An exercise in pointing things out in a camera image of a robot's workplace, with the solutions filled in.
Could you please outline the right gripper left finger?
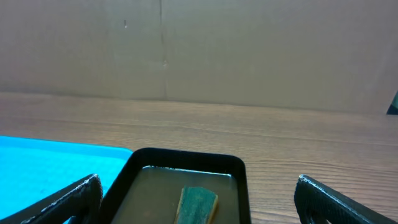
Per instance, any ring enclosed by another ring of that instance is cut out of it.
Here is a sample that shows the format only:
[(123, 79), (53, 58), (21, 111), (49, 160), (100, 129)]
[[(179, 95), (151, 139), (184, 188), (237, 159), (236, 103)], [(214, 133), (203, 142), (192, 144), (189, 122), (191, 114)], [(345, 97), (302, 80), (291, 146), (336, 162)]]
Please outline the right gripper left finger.
[(99, 222), (103, 188), (90, 174), (33, 205), (1, 220), (7, 224), (95, 224)]

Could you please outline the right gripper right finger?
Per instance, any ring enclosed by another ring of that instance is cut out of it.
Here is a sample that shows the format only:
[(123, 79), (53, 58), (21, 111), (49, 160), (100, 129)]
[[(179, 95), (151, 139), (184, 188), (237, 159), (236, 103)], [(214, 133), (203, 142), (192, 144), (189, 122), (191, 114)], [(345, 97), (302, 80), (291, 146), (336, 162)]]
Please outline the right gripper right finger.
[(327, 185), (300, 175), (294, 203), (301, 223), (397, 224)]

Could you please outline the green yellow sponge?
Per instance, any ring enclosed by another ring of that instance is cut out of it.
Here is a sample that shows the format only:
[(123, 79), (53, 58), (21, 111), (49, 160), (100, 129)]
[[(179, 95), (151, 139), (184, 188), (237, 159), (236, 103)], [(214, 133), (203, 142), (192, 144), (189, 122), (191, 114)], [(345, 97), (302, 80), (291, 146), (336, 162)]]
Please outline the green yellow sponge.
[(175, 224), (210, 224), (218, 207), (218, 195), (203, 187), (185, 186), (175, 216)]

